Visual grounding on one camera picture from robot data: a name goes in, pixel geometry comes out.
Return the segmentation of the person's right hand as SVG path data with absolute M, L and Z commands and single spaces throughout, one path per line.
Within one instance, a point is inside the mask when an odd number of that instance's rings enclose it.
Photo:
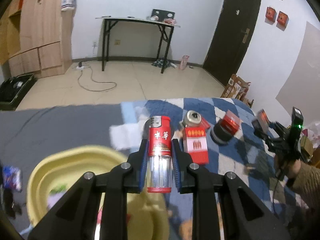
M 278 155 L 274 156 L 274 169 L 276 172 L 276 178 L 283 180 L 284 176 L 287 178 L 296 178 L 301 168 L 301 160 L 284 161 L 283 158 Z

